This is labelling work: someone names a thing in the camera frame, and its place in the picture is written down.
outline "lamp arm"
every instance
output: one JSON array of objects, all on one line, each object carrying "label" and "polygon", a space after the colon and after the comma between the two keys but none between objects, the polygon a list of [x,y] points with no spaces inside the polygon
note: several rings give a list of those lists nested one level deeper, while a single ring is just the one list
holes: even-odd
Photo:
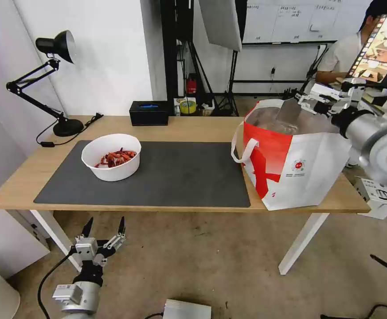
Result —
[{"label": "lamp arm", "polygon": [[56,112],[54,111],[51,107],[37,101],[36,99],[30,97],[29,95],[23,93],[23,92],[18,92],[18,93],[15,93],[17,96],[20,96],[21,98],[23,98],[25,101],[28,101],[29,103],[35,105],[36,107],[38,107],[39,109],[42,109],[44,112],[47,112],[48,114],[50,114],[51,116],[57,118],[57,119],[61,119],[61,118],[64,118],[64,114],[63,112],[59,113],[59,112]]},{"label": "lamp arm", "polygon": [[[7,90],[12,92],[13,94],[16,94],[17,96],[20,96],[22,99],[24,99],[24,100],[28,101],[29,103],[35,105],[36,107],[38,107],[39,109],[43,110],[44,112],[47,112],[51,116],[53,116],[53,117],[55,117],[57,119],[63,120],[65,118],[63,112],[60,112],[60,113],[56,112],[51,107],[49,107],[49,106],[47,106],[47,105],[37,101],[36,99],[30,97],[29,95],[27,95],[26,93],[23,92],[23,89],[25,89],[28,86],[38,82],[39,80],[41,80],[42,78],[45,78],[46,76],[50,75],[51,73],[56,72],[59,69],[59,62],[60,61],[58,59],[55,59],[55,58],[48,60],[43,65],[37,67],[36,69],[34,69],[31,72],[25,74],[24,76],[18,78],[17,80],[14,80],[12,82],[7,83],[7,85],[6,85]],[[42,74],[41,76],[39,76],[37,78],[26,79],[30,75],[34,74],[35,72],[38,72],[39,70],[41,70],[41,69],[43,69],[43,68],[45,68],[47,66],[51,66],[52,69],[50,71]]]}]

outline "concrete floor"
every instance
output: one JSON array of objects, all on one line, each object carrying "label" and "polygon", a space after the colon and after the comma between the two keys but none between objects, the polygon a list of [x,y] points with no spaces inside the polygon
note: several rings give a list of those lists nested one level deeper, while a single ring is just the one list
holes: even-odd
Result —
[{"label": "concrete floor", "polygon": [[[97,318],[142,319],[174,298],[212,306],[214,319],[360,317],[375,302],[387,303],[387,219],[331,215],[286,276],[278,263],[307,215],[287,213],[125,213],[127,241],[105,267]],[[121,213],[56,212],[69,236],[94,216],[92,234],[109,238]],[[10,279],[22,300],[16,319],[42,318],[37,287],[62,258],[57,247]],[[61,318],[51,299],[57,284],[76,275],[69,262],[47,280],[43,301]],[[387,311],[375,314],[387,318]]]}]

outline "black desk lamp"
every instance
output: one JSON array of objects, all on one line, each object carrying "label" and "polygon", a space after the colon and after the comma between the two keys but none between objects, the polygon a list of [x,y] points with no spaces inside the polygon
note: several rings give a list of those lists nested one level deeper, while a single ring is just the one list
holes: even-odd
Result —
[{"label": "black desk lamp", "polygon": [[[23,92],[23,90],[28,86],[34,84],[42,78],[45,78],[46,76],[59,69],[60,60],[55,57],[55,54],[58,54],[61,58],[70,63],[74,63],[74,58],[76,56],[74,38],[71,32],[66,30],[60,32],[54,39],[38,38],[35,41],[35,45],[37,46],[38,50],[45,53],[46,56],[50,58],[50,60],[48,60],[42,66],[29,72],[28,74],[18,78],[17,80],[7,83],[6,88],[10,92],[20,96],[29,103],[32,103],[36,107],[42,109],[44,112],[54,116],[58,120],[58,123],[53,127],[53,132],[55,135],[71,136],[79,134],[84,129],[84,125],[81,121],[68,119],[64,116],[63,112],[40,103],[36,99]],[[47,66],[50,66],[52,70],[40,75],[37,78],[27,78]]]}]

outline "wooden table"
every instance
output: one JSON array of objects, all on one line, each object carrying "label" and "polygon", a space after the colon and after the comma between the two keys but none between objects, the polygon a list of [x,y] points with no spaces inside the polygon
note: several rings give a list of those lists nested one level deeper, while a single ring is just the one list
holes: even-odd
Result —
[{"label": "wooden table", "polygon": [[[83,123],[90,119],[88,116],[73,118],[77,118]],[[51,213],[53,210],[265,213],[267,209],[245,173],[244,177],[251,203],[248,208],[68,205],[33,202],[79,140],[93,140],[107,134],[126,133],[136,136],[140,141],[230,142],[241,121],[242,118],[239,117],[170,117],[168,126],[133,127],[129,117],[103,117],[68,144],[56,146],[55,148],[38,148],[0,188],[0,209],[30,210],[64,254],[69,252],[72,242],[54,219]],[[49,141],[54,142],[66,140],[67,138],[56,136],[49,139]],[[238,138],[238,141],[241,143],[238,145],[238,149],[242,149],[242,138]],[[367,213],[368,211],[367,204],[343,174],[340,175],[319,206],[279,211],[281,214],[284,212],[311,214],[306,225],[279,265],[281,274],[285,275],[288,272],[330,213]],[[77,256],[71,257],[71,262],[80,270],[80,262]]]}]

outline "black tissue box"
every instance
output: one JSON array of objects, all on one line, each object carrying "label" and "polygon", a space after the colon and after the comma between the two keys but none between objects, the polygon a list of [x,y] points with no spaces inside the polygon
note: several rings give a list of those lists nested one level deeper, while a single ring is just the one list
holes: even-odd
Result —
[{"label": "black tissue box", "polygon": [[168,125],[167,101],[133,101],[130,108],[132,126]]}]

